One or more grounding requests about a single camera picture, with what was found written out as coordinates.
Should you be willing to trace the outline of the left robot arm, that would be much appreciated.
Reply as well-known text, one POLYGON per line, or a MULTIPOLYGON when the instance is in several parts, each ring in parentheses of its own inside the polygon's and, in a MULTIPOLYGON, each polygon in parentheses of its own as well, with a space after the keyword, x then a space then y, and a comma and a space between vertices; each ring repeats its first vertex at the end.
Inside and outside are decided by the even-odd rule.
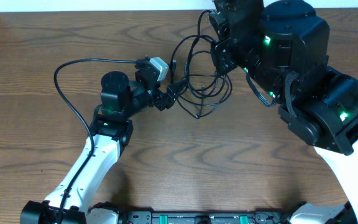
POLYGON ((175 103, 185 81, 172 82, 165 92, 160 83, 176 69, 176 61, 165 63, 159 57, 131 62, 135 80, 120 71, 101 79, 101 104, 93 120, 85 123, 88 138, 79 158, 57 188, 43 202, 29 201, 20 216, 21 223, 126 223, 127 217, 105 205, 91 203, 108 170, 118 161, 133 132, 131 116, 146 107, 163 111, 175 103))

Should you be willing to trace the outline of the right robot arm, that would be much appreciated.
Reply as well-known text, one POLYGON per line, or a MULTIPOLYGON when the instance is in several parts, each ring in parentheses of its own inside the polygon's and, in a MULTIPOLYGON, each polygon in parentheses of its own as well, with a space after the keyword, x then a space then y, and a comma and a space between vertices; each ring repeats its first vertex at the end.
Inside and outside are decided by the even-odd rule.
POLYGON ((358 223, 358 80, 328 64, 328 23, 304 1, 216 1, 209 13, 220 74, 246 73, 254 94, 278 106, 289 130, 334 172, 347 203, 300 203, 281 223, 358 223))

